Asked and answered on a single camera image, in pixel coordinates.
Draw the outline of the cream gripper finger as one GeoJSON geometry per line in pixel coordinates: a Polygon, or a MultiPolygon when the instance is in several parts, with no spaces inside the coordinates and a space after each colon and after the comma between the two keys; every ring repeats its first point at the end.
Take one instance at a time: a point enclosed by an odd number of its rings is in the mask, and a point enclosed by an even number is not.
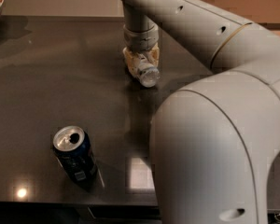
{"type": "Polygon", "coordinates": [[[158,52],[150,53],[150,61],[155,67],[159,66],[159,58],[160,58],[160,54],[158,52]]]}
{"type": "Polygon", "coordinates": [[[140,77],[139,65],[140,63],[134,63],[134,62],[127,63],[128,71],[134,78],[140,77]]]}

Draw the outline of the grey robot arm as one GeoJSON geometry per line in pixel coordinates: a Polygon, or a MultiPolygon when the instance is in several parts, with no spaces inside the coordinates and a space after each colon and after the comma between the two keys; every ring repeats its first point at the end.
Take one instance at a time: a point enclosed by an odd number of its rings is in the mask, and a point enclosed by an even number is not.
{"type": "Polygon", "coordinates": [[[200,0],[121,0],[210,77],[171,94],[151,122],[150,161],[163,224],[268,224],[280,153],[280,37],[200,0]]]}

